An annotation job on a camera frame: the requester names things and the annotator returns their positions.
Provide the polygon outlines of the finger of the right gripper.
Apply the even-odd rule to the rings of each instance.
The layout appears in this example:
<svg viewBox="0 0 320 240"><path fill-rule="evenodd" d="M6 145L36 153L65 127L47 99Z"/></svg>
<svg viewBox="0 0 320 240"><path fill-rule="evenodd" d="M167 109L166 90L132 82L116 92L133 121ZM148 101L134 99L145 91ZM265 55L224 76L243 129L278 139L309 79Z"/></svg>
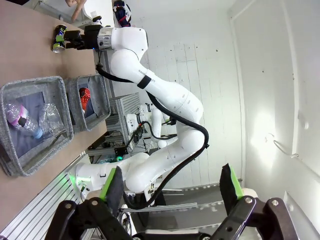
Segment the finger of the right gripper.
<svg viewBox="0 0 320 240"><path fill-rule="evenodd" d="M67 41L67 49L83 50L84 42L82 40Z"/></svg>
<svg viewBox="0 0 320 240"><path fill-rule="evenodd" d="M81 38L81 31L80 30L67 30L62 34L58 34L56 36L57 42L74 42Z"/></svg>

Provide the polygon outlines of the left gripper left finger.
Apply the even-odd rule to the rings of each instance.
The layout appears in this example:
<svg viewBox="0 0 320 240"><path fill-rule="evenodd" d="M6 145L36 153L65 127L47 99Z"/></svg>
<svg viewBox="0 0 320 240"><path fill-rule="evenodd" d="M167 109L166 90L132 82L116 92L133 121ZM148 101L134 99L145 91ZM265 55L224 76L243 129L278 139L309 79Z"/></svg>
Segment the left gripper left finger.
<svg viewBox="0 0 320 240"><path fill-rule="evenodd" d="M117 219L124 181L120 167L111 170L101 196L77 204L62 201L46 233L47 240L81 240L88 229L97 229L104 240L131 240Z"/></svg>

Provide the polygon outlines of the person's left hand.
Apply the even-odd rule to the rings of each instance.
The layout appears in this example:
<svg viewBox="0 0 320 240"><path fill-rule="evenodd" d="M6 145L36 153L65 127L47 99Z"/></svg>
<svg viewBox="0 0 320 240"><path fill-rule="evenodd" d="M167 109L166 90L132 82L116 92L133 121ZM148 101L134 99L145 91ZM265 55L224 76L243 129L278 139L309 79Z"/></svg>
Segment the person's left hand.
<svg viewBox="0 0 320 240"><path fill-rule="evenodd" d="M70 8L75 6L75 10L71 17L72 22L74 22L84 7L86 0L65 0L65 2Z"/></svg>

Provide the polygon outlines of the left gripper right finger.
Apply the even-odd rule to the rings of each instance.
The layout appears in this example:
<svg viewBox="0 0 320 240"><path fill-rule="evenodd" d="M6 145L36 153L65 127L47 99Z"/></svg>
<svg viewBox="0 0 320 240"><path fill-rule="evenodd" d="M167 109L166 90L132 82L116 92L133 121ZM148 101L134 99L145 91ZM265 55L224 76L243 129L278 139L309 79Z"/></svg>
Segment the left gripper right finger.
<svg viewBox="0 0 320 240"><path fill-rule="evenodd" d="M297 240L298 234L281 198L261 201L245 195L229 164L222 167L219 189L227 217L212 235L213 240L237 240L246 227L256 228L263 240Z"/></svg>

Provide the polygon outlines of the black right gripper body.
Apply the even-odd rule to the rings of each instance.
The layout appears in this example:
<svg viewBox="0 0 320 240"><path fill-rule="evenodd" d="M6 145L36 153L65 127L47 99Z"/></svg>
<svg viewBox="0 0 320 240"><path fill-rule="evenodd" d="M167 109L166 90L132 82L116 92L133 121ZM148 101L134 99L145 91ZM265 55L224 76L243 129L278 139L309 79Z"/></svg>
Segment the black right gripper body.
<svg viewBox="0 0 320 240"><path fill-rule="evenodd" d="M83 50L98 49L99 25L87 25L84 27L84 34L81 35Z"/></svg>

